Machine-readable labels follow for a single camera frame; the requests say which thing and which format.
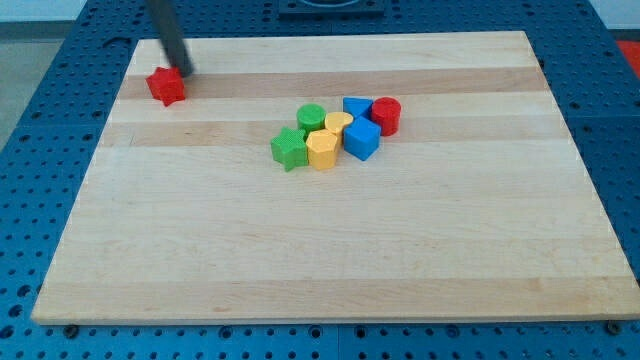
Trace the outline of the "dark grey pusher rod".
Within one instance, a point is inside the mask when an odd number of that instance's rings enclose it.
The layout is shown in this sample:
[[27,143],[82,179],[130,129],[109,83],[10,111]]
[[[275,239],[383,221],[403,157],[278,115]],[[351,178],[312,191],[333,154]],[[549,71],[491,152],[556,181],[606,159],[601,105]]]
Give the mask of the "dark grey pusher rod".
[[194,67],[173,3],[170,0],[146,0],[146,7],[169,65],[177,68],[182,77],[189,77]]

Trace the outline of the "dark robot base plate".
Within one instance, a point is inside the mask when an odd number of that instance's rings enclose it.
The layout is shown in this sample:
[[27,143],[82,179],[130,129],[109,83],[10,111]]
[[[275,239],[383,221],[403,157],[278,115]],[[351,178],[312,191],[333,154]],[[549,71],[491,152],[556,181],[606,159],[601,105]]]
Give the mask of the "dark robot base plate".
[[279,0],[280,19],[383,15],[386,0]]

